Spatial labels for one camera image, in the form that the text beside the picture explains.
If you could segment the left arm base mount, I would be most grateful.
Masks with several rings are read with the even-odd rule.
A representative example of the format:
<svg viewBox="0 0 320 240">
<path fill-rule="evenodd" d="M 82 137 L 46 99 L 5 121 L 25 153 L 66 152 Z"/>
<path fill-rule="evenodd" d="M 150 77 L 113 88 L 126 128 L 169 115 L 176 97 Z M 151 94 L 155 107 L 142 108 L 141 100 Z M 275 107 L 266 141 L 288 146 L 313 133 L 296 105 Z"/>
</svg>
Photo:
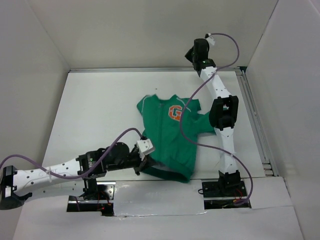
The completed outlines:
<svg viewBox="0 0 320 240">
<path fill-rule="evenodd" d="M 116 183 L 114 181 L 84 181 L 83 193 L 79 196 L 69 196 L 66 211 L 99 212 L 102 216 L 114 216 L 114 197 Z"/>
</svg>

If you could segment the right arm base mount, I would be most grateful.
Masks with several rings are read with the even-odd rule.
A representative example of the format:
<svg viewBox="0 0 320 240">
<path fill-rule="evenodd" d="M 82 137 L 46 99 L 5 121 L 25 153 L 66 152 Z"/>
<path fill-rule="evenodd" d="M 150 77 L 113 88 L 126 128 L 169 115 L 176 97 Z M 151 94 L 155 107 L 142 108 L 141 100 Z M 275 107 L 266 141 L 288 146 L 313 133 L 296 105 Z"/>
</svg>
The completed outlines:
<svg viewBox="0 0 320 240">
<path fill-rule="evenodd" d="M 251 208 L 250 202 L 235 205 L 236 202 L 246 199 L 248 192 L 244 181 L 230 189 L 221 190 L 217 180 L 202 181 L 198 193 L 203 196 L 205 210 Z"/>
</svg>

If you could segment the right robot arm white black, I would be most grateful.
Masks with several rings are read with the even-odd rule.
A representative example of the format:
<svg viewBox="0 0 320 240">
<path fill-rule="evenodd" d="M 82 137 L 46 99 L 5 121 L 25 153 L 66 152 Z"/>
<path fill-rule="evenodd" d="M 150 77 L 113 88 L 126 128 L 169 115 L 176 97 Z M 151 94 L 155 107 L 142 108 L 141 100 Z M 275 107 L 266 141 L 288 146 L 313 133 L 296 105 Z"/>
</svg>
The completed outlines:
<svg viewBox="0 0 320 240">
<path fill-rule="evenodd" d="M 193 65 L 198 76 L 206 83 L 213 103 L 208 119 L 219 140 L 221 151 L 217 186 L 214 190 L 223 196 L 230 196 L 241 184 L 241 175 L 234 158 L 234 128 L 238 116 L 239 98 L 232 95 L 217 74 L 218 67 L 209 58 L 210 47 L 215 45 L 211 34 L 197 38 L 185 58 Z"/>
</svg>

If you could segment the green jacket white lining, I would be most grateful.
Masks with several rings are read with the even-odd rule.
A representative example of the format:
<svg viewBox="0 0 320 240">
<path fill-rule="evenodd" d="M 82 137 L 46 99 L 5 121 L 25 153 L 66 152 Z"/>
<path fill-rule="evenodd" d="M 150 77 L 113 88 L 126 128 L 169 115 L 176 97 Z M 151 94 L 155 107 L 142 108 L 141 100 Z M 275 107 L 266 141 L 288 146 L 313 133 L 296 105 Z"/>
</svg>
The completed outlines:
<svg viewBox="0 0 320 240">
<path fill-rule="evenodd" d="M 150 139 L 155 151 L 154 166 L 143 173 L 166 181 L 188 183 L 194 174 L 198 136 L 214 134 L 209 115 L 200 113 L 198 99 L 160 99 L 156 94 L 144 96 L 136 105 L 142 116 L 143 135 Z"/>
</svg>

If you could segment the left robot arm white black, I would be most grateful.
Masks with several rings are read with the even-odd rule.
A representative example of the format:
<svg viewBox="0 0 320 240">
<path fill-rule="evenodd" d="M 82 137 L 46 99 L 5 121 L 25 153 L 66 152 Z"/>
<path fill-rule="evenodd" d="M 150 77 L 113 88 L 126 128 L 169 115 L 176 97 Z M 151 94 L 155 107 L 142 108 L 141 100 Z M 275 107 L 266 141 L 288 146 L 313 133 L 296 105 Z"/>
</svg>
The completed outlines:
<svg viewBox="0 0 320 240">
<path fill-rule="evenodd" d="M 113 147 L 99 148 L 78 157 L 31 170 L 6 166 L 0 175 L 0 208 L 16 209 L 39 198 L 69 195 L 79 203 L 96 203 L 98 210 L 110 205 L 115 185 L 98 181 L 108 172 L 133 169 L 140 175 L 155 165 L 150 154 L 155 151 L 150 139 L 138 140 L 133 149 L 123 142 Z"/>
</svg>

